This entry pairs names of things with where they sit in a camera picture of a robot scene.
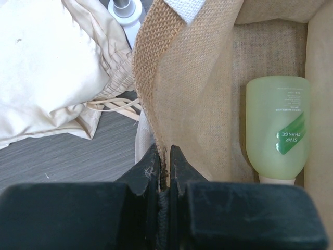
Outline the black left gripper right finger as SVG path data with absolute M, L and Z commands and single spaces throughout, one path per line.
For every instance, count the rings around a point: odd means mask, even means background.
M 170 164 L 171 186 L 175 186 L 178 195 L 184 195 L 188 182 L 207 181 L 207 179 L 188 162 L 179 146 L 171 146 Z

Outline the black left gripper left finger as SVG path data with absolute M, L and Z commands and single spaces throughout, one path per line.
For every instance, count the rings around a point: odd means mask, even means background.
M 126 183 L 136 195 L 143 195 L 149 184 L 156 183 L 160 170 L 160 157 L 155 143 L 153 143 L 142 159 L 136 163 L 115 182 Z

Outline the brown canvas tote bag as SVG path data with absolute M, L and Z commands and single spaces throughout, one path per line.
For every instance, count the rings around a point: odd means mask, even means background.
M 251 183 L 245 86 L 274 75 L 310 83 L 304 186 L 332 191 L 332 1 L 154 1 L 134 78 L 165 169 L 172 145 L 210 181 Z

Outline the light green lotion bottle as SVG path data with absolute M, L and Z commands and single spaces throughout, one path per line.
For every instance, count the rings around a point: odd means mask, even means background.
M 310 83 L 269 76 L 246 85 L 246 152 L 261 183 L 294 185 L 310 151 Z

